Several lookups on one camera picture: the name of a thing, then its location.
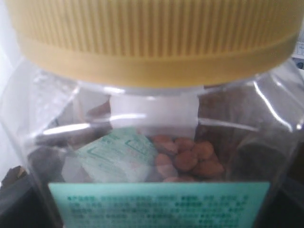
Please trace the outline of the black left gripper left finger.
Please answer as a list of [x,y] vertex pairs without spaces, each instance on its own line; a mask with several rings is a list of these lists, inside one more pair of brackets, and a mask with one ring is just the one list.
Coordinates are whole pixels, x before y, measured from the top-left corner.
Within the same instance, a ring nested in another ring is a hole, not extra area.
[[60,228],[47,213],[32,187],[26,170],[8,170],[0,182],[0,226],[2,228]]

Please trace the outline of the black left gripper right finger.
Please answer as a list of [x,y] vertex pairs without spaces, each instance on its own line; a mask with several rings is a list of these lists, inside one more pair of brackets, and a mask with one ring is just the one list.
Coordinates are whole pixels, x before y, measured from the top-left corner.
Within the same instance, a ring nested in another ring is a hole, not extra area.
[[271,227],[304,228],[304,185],[286,178],[272,204]]

